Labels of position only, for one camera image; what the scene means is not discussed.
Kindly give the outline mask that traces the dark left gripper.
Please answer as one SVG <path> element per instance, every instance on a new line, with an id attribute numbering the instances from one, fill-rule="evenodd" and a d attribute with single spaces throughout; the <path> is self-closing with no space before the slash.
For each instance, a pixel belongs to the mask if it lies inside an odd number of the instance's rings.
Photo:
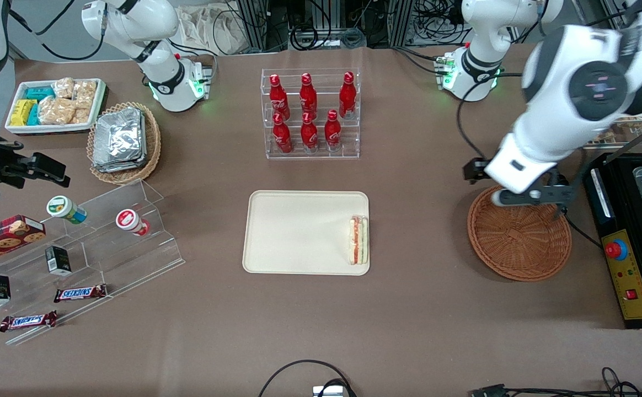
<path id="1" fill-rule="evenodd" d="M 464 180 L 477 183 L 489 179 L 485 168 L 489 164 L 484 158 L 473 158 L 464 165 Z M 568 205 L 575 198 L 575 189 L 561 173 L 544 173 L 537 178 L 526 191 L 527 203 L 530 205 L 556 205 L 554 219 L 563 218 L 570 221 Z"/>

